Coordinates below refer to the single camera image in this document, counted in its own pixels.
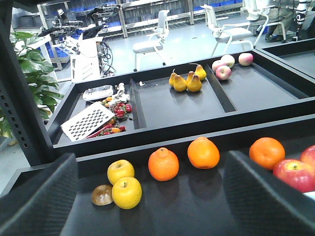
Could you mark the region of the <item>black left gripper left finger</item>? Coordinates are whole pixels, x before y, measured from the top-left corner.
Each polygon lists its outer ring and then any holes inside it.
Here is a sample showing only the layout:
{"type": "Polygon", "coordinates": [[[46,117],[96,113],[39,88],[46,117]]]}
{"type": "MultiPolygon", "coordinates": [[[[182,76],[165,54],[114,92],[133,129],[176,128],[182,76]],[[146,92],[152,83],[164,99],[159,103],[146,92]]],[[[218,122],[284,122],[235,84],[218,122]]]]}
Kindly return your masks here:
{"type": "Polygon", "coordinates": [[[66,153],[0,199],[2,236],[58,236],[78,188],[78,164],[66,153]]]}

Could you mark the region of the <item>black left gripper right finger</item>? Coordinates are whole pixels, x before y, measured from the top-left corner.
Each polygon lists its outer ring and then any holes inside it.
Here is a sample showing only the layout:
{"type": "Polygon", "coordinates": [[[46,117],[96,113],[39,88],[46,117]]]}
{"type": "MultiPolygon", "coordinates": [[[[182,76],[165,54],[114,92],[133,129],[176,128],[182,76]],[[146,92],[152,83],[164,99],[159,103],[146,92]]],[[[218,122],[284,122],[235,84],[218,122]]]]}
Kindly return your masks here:
{"type": "Polygon", "coordinates": [[[315,202],[240,151],[229,151],[223,189],[244,236],[313,236],[315,202]]]}

